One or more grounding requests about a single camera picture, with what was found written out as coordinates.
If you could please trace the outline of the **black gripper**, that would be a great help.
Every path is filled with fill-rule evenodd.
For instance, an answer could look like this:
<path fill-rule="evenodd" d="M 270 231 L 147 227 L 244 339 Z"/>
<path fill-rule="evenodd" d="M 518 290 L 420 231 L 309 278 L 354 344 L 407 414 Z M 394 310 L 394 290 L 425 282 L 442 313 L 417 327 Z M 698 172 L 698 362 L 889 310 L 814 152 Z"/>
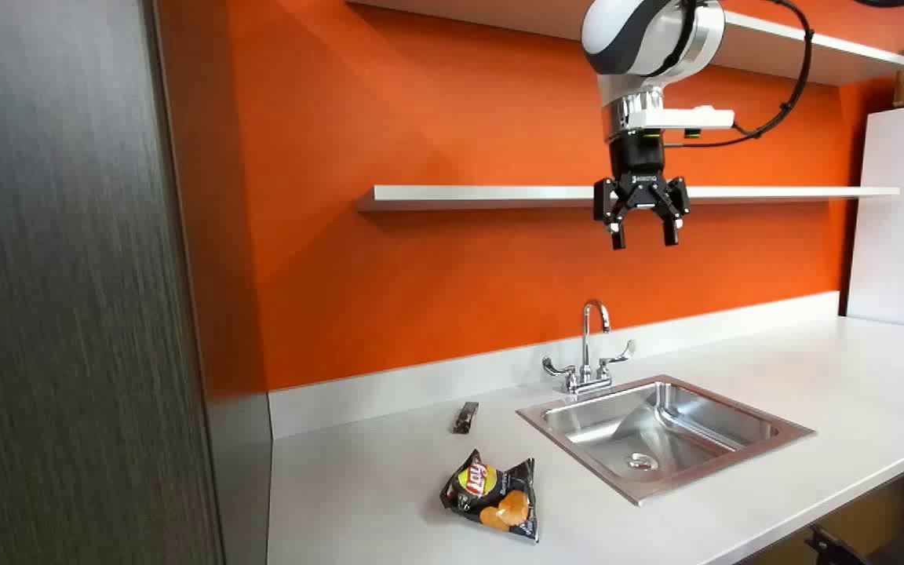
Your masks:
<path fill-rule="evenodd" d="M 667 176 L 660 129 L 620 131 L 609 141 L 612 172 L 595 187 L 595 218 L 609 227 L 612 250 L 624 250 L 627 212 L 653 212 L 663 219 L 663 243 L 678 245 L 688 218 L 688 187 Z"/>

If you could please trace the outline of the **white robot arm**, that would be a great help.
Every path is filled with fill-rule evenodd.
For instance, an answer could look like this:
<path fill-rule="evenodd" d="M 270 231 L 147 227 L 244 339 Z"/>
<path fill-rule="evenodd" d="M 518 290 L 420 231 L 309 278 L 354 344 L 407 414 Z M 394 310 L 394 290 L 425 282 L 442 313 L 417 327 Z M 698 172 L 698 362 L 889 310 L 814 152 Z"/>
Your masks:
<path fill-rule="evenodd" d="M 678 243 L 688 187 L 667 176 L 667 131 L 728 129 L 733 109 L 668 106 L 671 81 L 705 69 L 721 47 L 719 0 L 595 0 L 582 22 L 582 47 L 602 93 L 609 176 L 595 187 L 595 218 L 624 245 L 624 218 L 653 212 L 663 238 Z"/>

